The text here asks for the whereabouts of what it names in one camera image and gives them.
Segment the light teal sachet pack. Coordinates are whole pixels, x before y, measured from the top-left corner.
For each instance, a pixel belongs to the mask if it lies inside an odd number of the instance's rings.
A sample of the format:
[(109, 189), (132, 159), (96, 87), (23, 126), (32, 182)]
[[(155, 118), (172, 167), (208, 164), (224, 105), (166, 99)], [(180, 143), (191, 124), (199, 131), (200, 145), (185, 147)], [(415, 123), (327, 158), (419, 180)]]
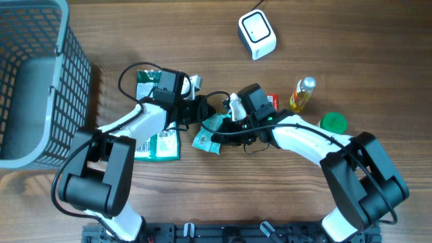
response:
[[(231, 115), (216, 113), (211, 117), (209, 117), (208, 119), (206, 119), (203, 122), (203, 125), (208, 127), (210, 130), (216, 131), (221, 127), (224, 118), (230, 119)], [(209, 132), (206, 129), (201, 128), (198, 134), (195, 136), (192, 146), (196, 149), (200, 149), (202, 151), (215, 153), (219, 155), (221, 144), (219, 142), (212, 142), (211, 141), (212, 135), (213, 135), (212, 132)]]

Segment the green package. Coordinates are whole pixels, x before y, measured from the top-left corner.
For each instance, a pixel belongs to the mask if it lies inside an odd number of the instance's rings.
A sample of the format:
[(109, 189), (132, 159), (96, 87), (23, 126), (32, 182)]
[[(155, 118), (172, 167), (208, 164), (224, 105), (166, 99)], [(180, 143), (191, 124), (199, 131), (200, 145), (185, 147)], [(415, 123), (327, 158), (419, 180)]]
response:
[[(138, 70), (136, 98), (147, 97), (153, 87), (159, 84), (161, 71)], [(136, 149), (135, 160), (147, 162), (180, 160), (180, 137), (177, 130), (155, 134)]]

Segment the red white tube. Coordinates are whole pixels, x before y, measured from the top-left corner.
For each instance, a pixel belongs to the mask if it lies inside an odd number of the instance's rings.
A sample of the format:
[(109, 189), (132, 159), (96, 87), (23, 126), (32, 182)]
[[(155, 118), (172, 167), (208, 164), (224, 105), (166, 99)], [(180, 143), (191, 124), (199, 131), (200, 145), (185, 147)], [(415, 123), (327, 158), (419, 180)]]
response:
[(277, 94), (269, 93), (267, 94), (267, 99), (274, 106), (275, 110), (279, 110), (279, 96)]

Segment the small yellow bottle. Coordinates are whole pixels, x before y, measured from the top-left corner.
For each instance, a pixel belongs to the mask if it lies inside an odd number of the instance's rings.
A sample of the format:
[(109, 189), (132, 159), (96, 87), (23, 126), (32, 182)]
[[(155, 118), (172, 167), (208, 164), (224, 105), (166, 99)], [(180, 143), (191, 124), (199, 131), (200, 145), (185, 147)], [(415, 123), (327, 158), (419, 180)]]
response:
[(289, 99), (290, 109), (299, 113), (311, 98), (317, 81), (314, 77), (305, 77), (298, 81), (295, 91)]

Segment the green lid jar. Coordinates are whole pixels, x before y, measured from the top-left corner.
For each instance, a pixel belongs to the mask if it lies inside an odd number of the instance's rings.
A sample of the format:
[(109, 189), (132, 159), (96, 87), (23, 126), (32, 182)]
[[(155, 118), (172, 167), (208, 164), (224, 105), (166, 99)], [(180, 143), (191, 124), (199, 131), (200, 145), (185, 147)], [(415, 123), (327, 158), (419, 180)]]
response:
[(343, 134), (348, 128), (348, 122), (341, 113), (330, 112), (322, 117), (317, 126), (329, 132)]

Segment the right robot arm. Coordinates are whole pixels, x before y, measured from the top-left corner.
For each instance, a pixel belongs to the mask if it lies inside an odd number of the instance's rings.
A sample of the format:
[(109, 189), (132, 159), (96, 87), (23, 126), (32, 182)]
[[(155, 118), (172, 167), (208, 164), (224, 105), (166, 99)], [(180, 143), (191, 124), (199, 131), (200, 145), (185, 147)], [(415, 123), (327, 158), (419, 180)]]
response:
[(391, 224), (397, 223), (395, 207), (409, 197), (409, 189), (374, 135), (337, 134), (286, 109), (277, 111), (257, 83), (227, 95), (223, 106), (230, 129), (219, 135), (242, 142), (258, 138), (322, 169), (336, 205), (320, 222), (329, 241), (346, 242), (387, 214)]

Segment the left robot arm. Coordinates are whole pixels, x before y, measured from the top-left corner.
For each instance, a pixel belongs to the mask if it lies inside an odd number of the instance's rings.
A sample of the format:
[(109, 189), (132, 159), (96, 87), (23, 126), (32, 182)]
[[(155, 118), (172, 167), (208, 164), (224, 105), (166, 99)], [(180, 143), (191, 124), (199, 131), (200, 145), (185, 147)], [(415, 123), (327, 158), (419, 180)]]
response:
[(204, 99), (199, 75), (167, 68), (127, 115), (95, 130), (80, 128), (57, 171), (51, 200), (65, 215), (94, 219), (113, 242), (146, 242), (146, 221), (129, 204), (136, 149), (172, 124), (195, 124)]

